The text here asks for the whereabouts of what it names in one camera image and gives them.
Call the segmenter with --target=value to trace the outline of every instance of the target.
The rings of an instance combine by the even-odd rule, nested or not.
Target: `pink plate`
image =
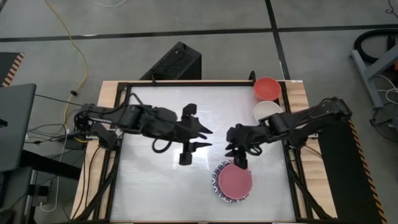
[[[221,170],[218,183],[225,196],[239,200],[249,194],[252,187],[252,178],[249,169],[243,170],[234,164],[230,164]]]

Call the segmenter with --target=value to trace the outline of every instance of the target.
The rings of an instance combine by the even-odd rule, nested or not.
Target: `white bowl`
[[[262,101],[254,108],[254,117],[256,118],[256,121],[258,121],[266,116],[281,112],[282,108],[280,108],[278,104],[272,101]]]

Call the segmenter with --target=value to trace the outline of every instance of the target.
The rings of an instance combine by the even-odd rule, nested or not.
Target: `white table surface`
[[[152,151],[153,139],[125,135],[114,192],[111,221],[294,221],[294,210],[280,142],[263,144],[259,157],[248,155],[253,187],[245,201],[228,204],[211,187],[211,174],[227,159],[227,130],[237,123],[256,125],[258,103],[251,86],[133,87],[144,104],[165,107],[180,117],[189,103],[212,130],[213,145],[193,153],[190,166],[178,164],[182,144]],[[137,104],[131,98],[130,104]],[[165,143],[158,141],[157,148]]]

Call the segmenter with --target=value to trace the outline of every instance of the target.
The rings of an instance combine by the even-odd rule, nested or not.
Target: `red bowl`
[[[276,100],[280,93],[282,93],[282,88],[273,78],[260,78],[254,84],[254,94],[259,100]]]
[[[221,170],[218,185],[225,196],[239,200],[248,196],[252,187],[252,177],[249,169],[244,170],[230,164]]]

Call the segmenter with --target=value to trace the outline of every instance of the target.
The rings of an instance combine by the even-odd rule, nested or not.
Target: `vacuum hose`
[[[388,35],[387,39],[387,47],[388,50],[395,46],[395,38],[394,36],[398,34],[398,29],[378,29],[378,30],[371,30],[368,32],[363,33],[360,35],[354,43],[354,49],[358,51],[359,55],[361,56],[362,60],[368,63],[374,63],[378,60],[378,58],[372,57],[365,53],[362,49],[362,42],[370,37],[380,36],[380,35]]]

